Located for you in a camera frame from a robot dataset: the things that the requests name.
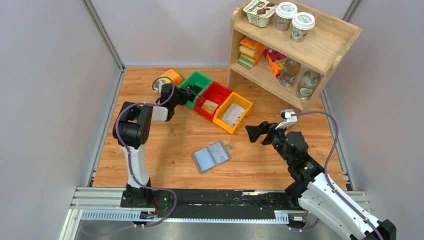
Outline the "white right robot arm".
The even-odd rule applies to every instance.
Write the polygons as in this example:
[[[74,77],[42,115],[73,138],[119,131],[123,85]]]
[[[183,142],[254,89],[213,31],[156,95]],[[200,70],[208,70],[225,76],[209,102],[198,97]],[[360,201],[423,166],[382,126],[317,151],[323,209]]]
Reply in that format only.
[[[356,203],[308,153],[299,131],[286,132],[267,121],[245,127],[250,142],[265,135],[262,145],[272,145],[288,165],[294,182],[285,189],[291,209],[302,208],[324,222],[344,240],[395,240],[397,229],[388,219],[381,221]]]

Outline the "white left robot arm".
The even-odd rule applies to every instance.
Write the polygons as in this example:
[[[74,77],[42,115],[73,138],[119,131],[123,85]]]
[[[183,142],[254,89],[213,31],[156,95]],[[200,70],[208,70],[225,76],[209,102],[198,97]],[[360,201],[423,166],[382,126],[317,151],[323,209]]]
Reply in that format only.
[[[185,105],[195,95],[192,87],[180,88],[173,83],[161,83],[154,91],[160,94],[155,103],[124,102],[113,127],[113,137],[122,147],[128,170],[120,203],[124,208],[145,208],[153,201],[145,157],[151,123],[170,121],[176,106]]]

